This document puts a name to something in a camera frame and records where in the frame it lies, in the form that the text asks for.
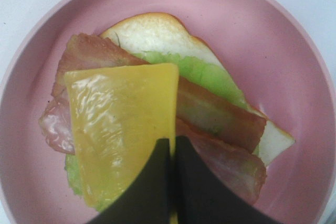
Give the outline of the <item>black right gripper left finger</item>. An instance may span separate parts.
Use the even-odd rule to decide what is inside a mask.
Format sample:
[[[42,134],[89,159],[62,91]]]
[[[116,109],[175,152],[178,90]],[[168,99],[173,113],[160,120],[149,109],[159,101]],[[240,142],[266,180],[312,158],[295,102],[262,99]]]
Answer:
[[[162,138],[134,182],[90,223],[169,223],[170,144]]]

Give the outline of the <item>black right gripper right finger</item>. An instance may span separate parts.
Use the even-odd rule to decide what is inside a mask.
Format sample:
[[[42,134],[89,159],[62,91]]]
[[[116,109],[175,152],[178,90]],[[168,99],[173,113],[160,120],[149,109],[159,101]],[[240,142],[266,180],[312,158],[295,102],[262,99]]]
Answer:
[[[188,138],[176,138],[179,223],[267,223],[268,217],[226,188],[206,167]]]

